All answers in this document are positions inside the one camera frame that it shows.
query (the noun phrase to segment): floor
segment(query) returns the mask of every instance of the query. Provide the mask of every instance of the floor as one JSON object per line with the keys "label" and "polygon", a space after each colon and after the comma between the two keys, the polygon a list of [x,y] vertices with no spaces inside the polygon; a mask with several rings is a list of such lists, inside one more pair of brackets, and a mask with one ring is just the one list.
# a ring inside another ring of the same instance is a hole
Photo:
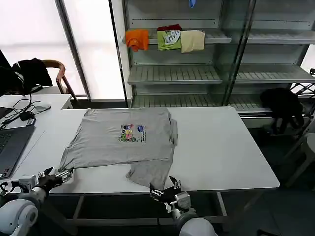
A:
{"label": "floor", "polygon": [[[294,140],[286,136],[262,138],[260,131],[255,129],[250,132],[280,182],[285,181],[294,172],[296,164],[303,161],[303,155],[297,152],[296,156],[299,158],[280,167],[284,154]],[[229,233],[222,232],[220,225],[214,225],[215,229],[219,236],[256,236],[259,229],[278,236],[315,235],[315,192],[312,191],[314,186],[315,166],[310,166],[291,189],[280,188],[264,193]],[[227,206],[235,206],[243,199],[242,194],[245,193],[224,194],[223,198]],[[71,218],[78,199],[78,196],[51,196],[49,201],[67,218]],[[191,200],[200,216],[213,213],[209,194],[191,193]],[[163,206],[152,201],[148,195],[89,196],[85,199],[79,215],[82,219],[136,217],[166,217],[166,212]],[[65,236],[67,234],[45,215],[40,214],[38,223],[31,229],[29,235]],[[178,233],[173,226],[80,227],[78,235],[175,236]]]}

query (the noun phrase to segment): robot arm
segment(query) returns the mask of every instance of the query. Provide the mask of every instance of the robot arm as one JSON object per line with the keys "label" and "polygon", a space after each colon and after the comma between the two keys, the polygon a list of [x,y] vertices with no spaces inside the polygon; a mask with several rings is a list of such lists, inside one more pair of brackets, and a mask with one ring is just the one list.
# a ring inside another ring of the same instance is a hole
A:
{"label": "robot arm", "polygon": [[25,236],[38,217],[38,209],[29,200],[16,199],[0,208],[0,231],[12,236]]}
{"label": "robot arm", "polygon": [[170,176],[174,187],[163,191],[150,184],[150,196],[165,204],[167,213],[172,215],[180,236],[217,236],[209,221],[199,218],[195,209],[191,208],[190,195],[181,191],[181,181]]}
{"label": "robot arm", "polygon": [[12,236],[26,236],[35,224],[38,209],[47,199],[49,191],[72,177],[73,169],[59,175],[50,175],[52,169],[49,168],[39,174],[37,185],[35,176],[12,181],[10,191],[4,188],[9,185],[7,182],[1,184],[3,193],[12,192],[15,187],[20,187],[22,193],[18,199],[10,201],[0,208],[0,232]]}

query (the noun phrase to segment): laptop keyboard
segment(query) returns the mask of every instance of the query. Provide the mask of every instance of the laptop keyboard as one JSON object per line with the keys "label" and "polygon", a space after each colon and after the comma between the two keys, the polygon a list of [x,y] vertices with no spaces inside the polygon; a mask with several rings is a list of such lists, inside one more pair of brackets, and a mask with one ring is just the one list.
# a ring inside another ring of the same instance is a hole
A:
{"label": "laptop keyboard", "polygon": [[9,141],[11,138],[12,134],[0,134],[0,153],[3,151],[6,143]]}

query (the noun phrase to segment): beige cloth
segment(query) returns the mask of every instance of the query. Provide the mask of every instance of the beige cloth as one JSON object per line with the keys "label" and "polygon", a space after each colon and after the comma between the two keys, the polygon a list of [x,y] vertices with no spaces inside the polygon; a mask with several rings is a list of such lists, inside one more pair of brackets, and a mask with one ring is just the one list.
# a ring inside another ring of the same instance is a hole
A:
{"label": "beige cloth", "polygon": [[200,30],[181,31],[182,53],[200,51],[205,46],[205,33]]}

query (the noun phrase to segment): printed graphic on t-shirt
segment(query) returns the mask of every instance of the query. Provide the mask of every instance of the printed graphic on t-shirt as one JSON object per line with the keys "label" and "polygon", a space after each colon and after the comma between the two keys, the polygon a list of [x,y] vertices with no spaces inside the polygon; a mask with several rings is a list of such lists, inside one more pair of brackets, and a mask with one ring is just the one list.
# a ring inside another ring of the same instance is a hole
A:
{"label": "printed graphic on t-shirt", "polygon": [[146,142],[146,130],[143,125],[123,124],[121,134],[118,138],[120,142]]}

